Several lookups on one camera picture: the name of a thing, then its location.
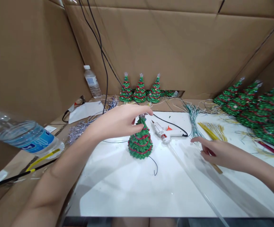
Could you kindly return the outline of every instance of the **blue label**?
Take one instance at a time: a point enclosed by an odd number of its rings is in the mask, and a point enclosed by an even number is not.
[[[43,133],[36,140],[32,141],[29,144],[18,146],[18,148],[21,148],[29,153],[35,153],[46,148],[52,143],[53,140],[54,136],[48,131],[44,130]]]

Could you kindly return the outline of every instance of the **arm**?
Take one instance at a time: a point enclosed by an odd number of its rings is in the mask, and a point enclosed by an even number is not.
[[[98,143],[140,132],[143,125],[132,122],[143,113],[153,115],[148,106],[127,104],[113,108],[93,122],[44,173],[12,227],[55,226],[67,194]]]
[[[202,157],[219,166],[245,172],[262,181],[274,193],[274,167],[246,151],[221,140],[195,137],[191,142],[202,144]]]

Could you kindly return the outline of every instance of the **water bottle label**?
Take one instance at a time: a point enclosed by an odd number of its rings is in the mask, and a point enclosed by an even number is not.
[[[46,148],[53,142],[53,140],[54,136],[48,131],[44,130],[39,138],[29,144],[18,146],[18,148],[21,148],[29,153],[35,153]]]
[[[96,86],[98,84],[97,78],[95,76],[86,78],[86,81],[88,85],[91,87]]]

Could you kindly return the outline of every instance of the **clear plastic rod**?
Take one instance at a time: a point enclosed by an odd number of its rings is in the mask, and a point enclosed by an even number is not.
[[[230,227],[227,224],[227,222],[225,221],[225,219],[221,216],[220,212],[217,210],[217,208],[215,207],[215,205],[211,202],[211,200],[208,198],[208,196],[205,194],[205,192],[201,189],[201,186],[194,180],[194,178],[191,176],[191,174],[189,174],[189,171],[188,171],[186,165],[182,162],[181,158],[177,155],[177,153],[175,152],[174,148],[171,146],[170,143],[168,143],[168,147],[171,150],[171,152],[173,153],[173,155],[175,156],[175,158],[177,159],[177,161],[179,162],[179,164],[181,165],[181,167],[185,170],[185,172],[188,175],[188,177],[194,183],[194,185],[196,186],[196,188],[198,189],[198,191],[201,193],[201,195],[203,196],[203,198],[205,199],[205,201],[209,204],[209,206],[211,207],[211,209],[214,211],[214,213],[217,215],[217,217],[221,220],[221,222],[223,223],[223,225],[226,226],[226,227]]]

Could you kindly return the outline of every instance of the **silver tinsel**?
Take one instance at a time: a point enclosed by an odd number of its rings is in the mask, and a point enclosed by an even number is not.
[[[85,123],[84,121],[80,121],[76,126],[70,128],[70,133],[68,135],[67,144],[72,145],[86,130],[86,128],[90,125],[90,123]]]

